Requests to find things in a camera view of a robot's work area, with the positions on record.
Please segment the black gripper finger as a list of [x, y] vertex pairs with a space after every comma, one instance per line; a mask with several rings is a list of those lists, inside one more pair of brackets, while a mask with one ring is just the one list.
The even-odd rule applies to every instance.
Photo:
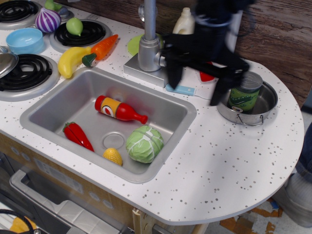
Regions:
[[179, 60], [169, 58], [166, 60], [166, 69], [168, 83], [175, 89], [182, 78], [183, 64]]
[[239, 87], [244, 79], [244, 73], [243, 70], [236, 70], [230, 71], [226, 75], [219, 77], [210, 105], [217, 106], [230, 89]]

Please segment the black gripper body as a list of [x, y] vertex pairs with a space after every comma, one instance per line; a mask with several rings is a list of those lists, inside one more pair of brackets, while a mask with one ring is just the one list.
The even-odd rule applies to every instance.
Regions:
[[249, 64], [227, 47], [225, 43], [227, 32], [227, 26], [208, 27], [196, 23], [195, 31], [191, 35], [165, 34], [163, 35], [165, 60], [179, 60], [183, 67], [192, 62], [198, 65], [215, 62], [232, 71], [248, 71]]

